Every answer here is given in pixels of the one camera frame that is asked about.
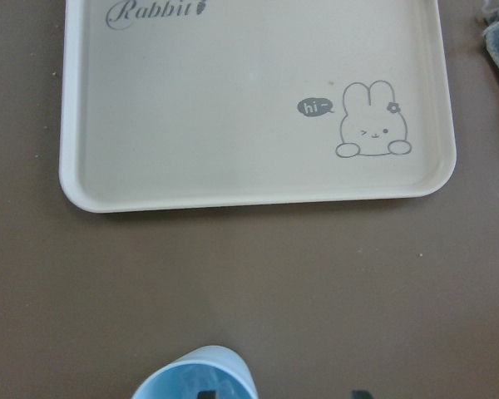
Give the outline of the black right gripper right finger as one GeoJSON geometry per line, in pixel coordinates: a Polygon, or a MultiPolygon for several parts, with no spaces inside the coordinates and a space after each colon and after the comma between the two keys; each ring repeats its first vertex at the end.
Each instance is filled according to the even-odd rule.
{"type": "Polygon", "coordinates": [[[366,390],[351,391],[351,399],[372,399],[372,394],[366,390]]]}

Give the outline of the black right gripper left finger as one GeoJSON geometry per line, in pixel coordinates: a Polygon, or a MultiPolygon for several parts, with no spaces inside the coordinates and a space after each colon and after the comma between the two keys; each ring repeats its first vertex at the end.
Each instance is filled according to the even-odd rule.
{"type": "Polygon", "coordinates": [[[197,395],[197,399],[216,399],[217,391],[202,391],[197,395]]]}

